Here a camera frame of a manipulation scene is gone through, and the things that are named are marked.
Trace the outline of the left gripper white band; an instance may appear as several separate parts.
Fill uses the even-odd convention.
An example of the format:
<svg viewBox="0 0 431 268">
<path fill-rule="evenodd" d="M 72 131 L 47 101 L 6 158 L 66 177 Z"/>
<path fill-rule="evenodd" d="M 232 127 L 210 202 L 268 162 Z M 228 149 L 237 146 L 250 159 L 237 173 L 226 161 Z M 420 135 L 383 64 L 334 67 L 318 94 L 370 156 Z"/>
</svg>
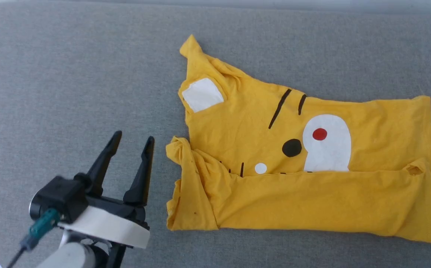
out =
<svg viewBox="0 0 431 268">
<path fill-rule="evenodd" d="M 102 197 L 103 181 L 121 138 L 121 130 L 114 132 L 88 172 L 75 175 L 75 180 L 83 183 L 85 187 L 89 205 L 73 223 L 58 225 L 64 231 L 59 247 L 83 239 L 96 239 L 106 244 L 118 243 L 131 248 L 147 248 L 150 230 L 145 221 L 145 206 L 148 202 L 155 139 L 153 136 L 147 139 L 138 171 L 122 201 Z"/>
</svg>

